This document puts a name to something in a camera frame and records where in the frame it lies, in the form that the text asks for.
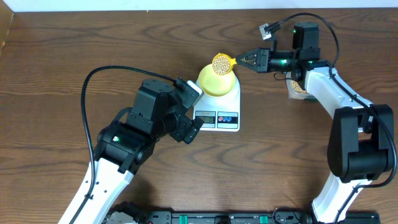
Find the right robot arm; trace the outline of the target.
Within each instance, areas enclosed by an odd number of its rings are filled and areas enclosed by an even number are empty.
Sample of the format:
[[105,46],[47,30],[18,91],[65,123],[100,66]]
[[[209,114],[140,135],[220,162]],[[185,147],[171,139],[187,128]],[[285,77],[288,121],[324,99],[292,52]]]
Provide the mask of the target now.
[[259,29],[271,47],[238,55],[237,64],[257,73],[288,74],[333,119],[327,148],[330,175],[305,222],[346,223],[346,211],[360,191],[389,184],[397,172],[393,111],[359,96],[333,63],[320,58],[317,23],[294,25],[291,51],[276,49],[279,22]]

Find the yellow measuring scoop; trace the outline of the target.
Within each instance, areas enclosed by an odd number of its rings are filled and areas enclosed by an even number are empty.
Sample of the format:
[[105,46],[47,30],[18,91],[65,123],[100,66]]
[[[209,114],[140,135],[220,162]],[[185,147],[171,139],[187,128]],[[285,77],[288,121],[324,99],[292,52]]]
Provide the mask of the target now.
[[212,68],[218,75],[226,75],[231,72],[234,65],[236,65],[236,59],[231,58],[229,55],[218,53],[215,55],[212,61]]

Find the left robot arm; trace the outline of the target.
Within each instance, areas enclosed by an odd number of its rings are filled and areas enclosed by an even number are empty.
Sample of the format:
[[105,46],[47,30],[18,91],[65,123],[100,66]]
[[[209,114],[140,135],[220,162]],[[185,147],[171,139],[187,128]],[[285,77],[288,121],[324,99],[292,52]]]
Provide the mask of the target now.
[[203,94],[194,82],[181,78],[173,85],[144,80],[133,106],[122,109],[99,133],[94,160],[60,223],[102,223],[162,137],[190,144],[203,121],[186,112]]

